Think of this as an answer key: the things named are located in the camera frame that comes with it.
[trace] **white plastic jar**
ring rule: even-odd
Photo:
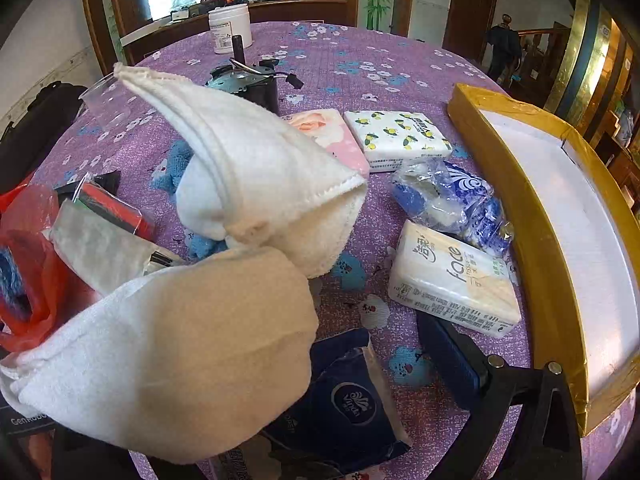
[[[209,28],[213,32],[213,50],[216,54],[233,52],[231,37],[236,34],[242,36],[242,46],[245,48],[254,42],[247,4],[210,10]]]

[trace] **clear plastic cup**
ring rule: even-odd
[[[132,92],[113,73],[104,76],[80,96],[105,131],[119,126],[131,115],[127,102],[131,97]]]

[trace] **floral tablecloth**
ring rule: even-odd
[[[478,172],[447,117],[446,104],[457,82],[500,89],[465,59],[407,38],[336,25],[271,22],[252,25],[252,32],[255,41],[246,49],[248,62],[275,57],[283,70],[295,72],[305,83],[299,91],[282,80],[278,83],[281,115],[314,108],[423,112],[454,145],[453,161]],[[212,37],[204,32],[154,53],[140,65],[204,84],[210,70],[227,59],[214,53]],[[120,170],[118,195],[151,210],[156,242],[186,256],[193,234],[180,224],[168,195],[151,186],[153,179],[166,172],[167,153],[178,135],[141,98],[117,90],[114,95],[119,95],[121,108],[130,114],[127,121],[105,132],[90,113],[84,113],[54,147],[34,182],[60,185],[87,171]],[[404,456],[350,477],[423,480],[452,444],[468,413],[455,405],[422,354],[415,312],[386,295],[388,270],[405,219],[388,192],[388,180],[388,173],[370,176],[366,202],[343,254],[331,273],[313,280],[312,290],[320,319],[318,337],[361,325],[369,329],[402,422],[414,441]],[[527,367],[527,312],[510,256],[507,261],[523,321],[501,340],[460,331],[468,333],[485,353],[497,353],[511,365]],[[634,403],[635,397],[630,396],[582,440],[585,478],[596,479],[617,453],[631,425]],[[517,413],[517,408],[511,409],[482,468],[483,478],[498,465]]]

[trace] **black backpack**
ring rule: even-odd
[[[18,186],[49,155],[74,122],[84,86],[54,81],[44,87],[14,126],[9,123],[0,139],[0,194]]]

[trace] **bolt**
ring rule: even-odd
[[[489,356],[487,356],[486,361],[493,367],[493,368],[502,368],[504,366],[504,359],[502,357],[500,357],[499,355],[496,354],[491,354]]]
[[[562,367],[555,361],[551,361],[546,367],[549,368],[549,371],[553,375],[560,375],[562,373]]]

